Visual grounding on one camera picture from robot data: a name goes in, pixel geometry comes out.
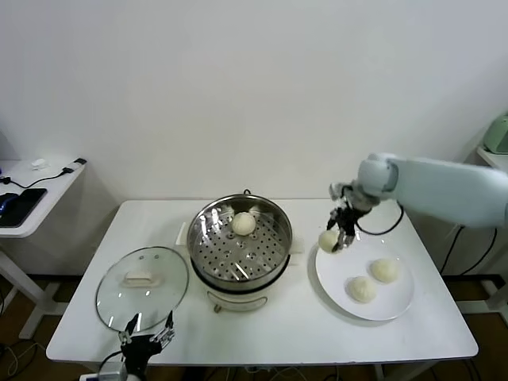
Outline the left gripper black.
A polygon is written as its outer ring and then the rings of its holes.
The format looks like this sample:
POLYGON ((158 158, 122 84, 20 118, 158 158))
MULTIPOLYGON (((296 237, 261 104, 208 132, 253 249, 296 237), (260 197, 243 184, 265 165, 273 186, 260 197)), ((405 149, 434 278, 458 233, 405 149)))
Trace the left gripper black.
POLYGON ((169 344, 175 335, 172 310, 167 316, 164 327, 152 338, 149 335, 131 338, 137 327, 138 318, 139 314, 135 314, 124 330, 118 333, 121 353, 125 358, 124 363, 128 374, 145 374, 150 358, 161 353, 161 344, 169 344))

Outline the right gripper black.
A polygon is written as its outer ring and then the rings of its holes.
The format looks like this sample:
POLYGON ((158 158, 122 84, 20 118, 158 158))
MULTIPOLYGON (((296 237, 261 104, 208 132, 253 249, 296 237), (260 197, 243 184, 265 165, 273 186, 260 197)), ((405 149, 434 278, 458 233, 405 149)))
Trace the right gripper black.
POLYGON ((332 252, 341 251, 353 243, 356 239, 357 222, 372 210, 371 206, 354 206, 345 196, 339 197, 338 202, 339 206, 330 212, 326 225, 327 230, 331 230, 335 225, 338 226, 337 242, 332 252))

